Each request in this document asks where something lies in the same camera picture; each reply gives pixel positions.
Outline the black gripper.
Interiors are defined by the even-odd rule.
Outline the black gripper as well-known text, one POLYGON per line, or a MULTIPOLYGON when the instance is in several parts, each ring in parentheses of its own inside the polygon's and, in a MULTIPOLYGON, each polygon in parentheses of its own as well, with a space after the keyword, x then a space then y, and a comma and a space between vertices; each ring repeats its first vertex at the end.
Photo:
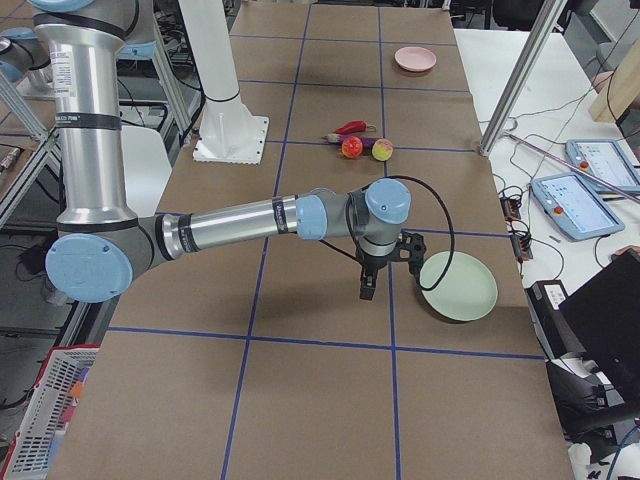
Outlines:
POLYGON ((361 265, 359 298, 372 300, 376 292, 378 271, 393 259, 397 240, 386 243, 361 236, 357 240, 357 259, 361 265))

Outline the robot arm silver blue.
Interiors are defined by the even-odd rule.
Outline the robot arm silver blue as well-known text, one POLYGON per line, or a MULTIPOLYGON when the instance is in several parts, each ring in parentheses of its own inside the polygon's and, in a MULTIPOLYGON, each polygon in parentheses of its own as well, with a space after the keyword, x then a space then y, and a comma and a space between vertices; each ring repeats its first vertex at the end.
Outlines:
POLYGON ((37 35, 49 47, 66 207, 45 266, 54 286, 80 302, 121 295, 134 279, 186 253, 282 234, 350 237, 371 299, 378 271, 405 262, 418 275, 425 246, 402 232, 411 195, 380 179, 344 195, 317 189, 201 214, 138 216, 127 203, 116 60, 150 40, 149 1, 36 1, 37 35))
POLYGON ((12 83, 26 77, 37 90, 51 86, 50 56, 33 30, 15 27, 1 32, 1 73, 12 83))

